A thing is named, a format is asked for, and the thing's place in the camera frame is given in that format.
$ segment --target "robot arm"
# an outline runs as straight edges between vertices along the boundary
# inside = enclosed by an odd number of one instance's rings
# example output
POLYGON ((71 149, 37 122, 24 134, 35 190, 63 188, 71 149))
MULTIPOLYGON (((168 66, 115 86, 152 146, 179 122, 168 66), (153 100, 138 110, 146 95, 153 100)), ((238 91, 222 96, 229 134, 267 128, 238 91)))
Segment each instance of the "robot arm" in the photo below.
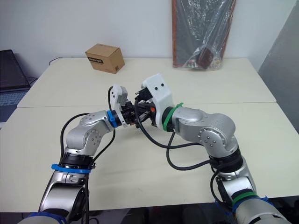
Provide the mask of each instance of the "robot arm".
POLYGON ((228 116, 175 107, 171 91, 160 74, 143 82, 135 106, 127 100, 127 95, 124 87, 114 85, 110 94, 114 110, 88 114, 68 133, 64 155, 58 165, 52 166, 55 171, 39 213, 24 219, 21 224, 66 224, 81 218, 86 177, 94 167, 93 156, 103 135, 118 126, 136 123, 141 127, 148 118, 159 129, 175 130, 183 139, 205 147, 211 167, 215 169, 213 177, 216 177, 221 203, 233 210, 239 224, 289 223, 272 205, 256 195, 253 178, 234 136, 235 124, 228 116))

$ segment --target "plastic bag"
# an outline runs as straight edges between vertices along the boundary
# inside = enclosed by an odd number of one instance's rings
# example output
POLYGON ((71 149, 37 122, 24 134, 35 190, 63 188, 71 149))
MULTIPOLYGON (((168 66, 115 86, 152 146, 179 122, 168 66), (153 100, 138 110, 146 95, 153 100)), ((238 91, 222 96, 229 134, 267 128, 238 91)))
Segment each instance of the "plastic bag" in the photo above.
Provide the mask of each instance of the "plastic bag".
POLYGON ((172 0, 173 67, 221 67, 236 0, 172 0))

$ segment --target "black connector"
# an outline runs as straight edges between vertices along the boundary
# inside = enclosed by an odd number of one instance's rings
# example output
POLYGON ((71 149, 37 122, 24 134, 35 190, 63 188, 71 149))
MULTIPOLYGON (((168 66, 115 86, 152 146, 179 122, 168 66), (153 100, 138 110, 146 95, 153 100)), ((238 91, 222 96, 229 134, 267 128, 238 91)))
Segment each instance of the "black connector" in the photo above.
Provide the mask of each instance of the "black connector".
POLYGON ((216 158, 212 156, 209 157, 211 161, 210 162, 211 166, 214 169, 219 169, 219 171, 223 173, 235 172, 243 165, 243 158, 240 149, 237 149, 233 154, 226 157, 221 157, 221 158, 216 158))
POLYGON ((93 158, 88 155, 64 153, 59 166, 74 169, 89 169, 92 160, 93 158))
POLYGON ((135 97, 135 99, 138 100, 138 101, 140 101, 140 100, 147 101, 147 100, 149 100, 151 98, 153 98, 153 96, 151 95, 151 93, 150 93, 150 91, 149 91, 148 88, 144 88, 144 89, 140 90, 138 92, 138 96, 135 97))

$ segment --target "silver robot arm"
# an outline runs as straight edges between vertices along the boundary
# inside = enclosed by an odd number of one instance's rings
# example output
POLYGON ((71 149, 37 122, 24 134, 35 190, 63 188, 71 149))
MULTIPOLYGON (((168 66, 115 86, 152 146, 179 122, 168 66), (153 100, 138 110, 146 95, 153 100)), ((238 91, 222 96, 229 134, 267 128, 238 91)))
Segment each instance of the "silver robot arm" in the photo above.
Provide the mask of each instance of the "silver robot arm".
POLYGON ((106 111, 84 116, 66 136, 67 146, 43 195, 39 212, 21 224, 70 223, 82 217, 85 206, 86 174, 92 168, 93 156, 102 137, 114 130, 106 111))
POLYGON ((157 74, 142 84, 141 95, 149 92, 157 115, 155 124, 172 131, 183 139, 203 145, 215 169, 223 204, 235 214, 239 224, 289 224, 286 218, 269 202, 258 197, 256 186, 234 136, 235 124, 224 114, 208 114, 201 110, 177 107, 163 77, 157 74))

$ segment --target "laptop keyboard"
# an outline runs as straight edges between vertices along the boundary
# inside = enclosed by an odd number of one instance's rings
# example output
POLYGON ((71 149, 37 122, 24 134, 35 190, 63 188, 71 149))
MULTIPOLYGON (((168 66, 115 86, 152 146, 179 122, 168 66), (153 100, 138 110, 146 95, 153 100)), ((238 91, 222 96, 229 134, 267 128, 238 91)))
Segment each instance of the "laptop keyboard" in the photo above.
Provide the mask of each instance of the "laptop keyboard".
POLYGON ((27 92, 14 92, 8 94, 0 94, 0 106, 16 105, 27 92))

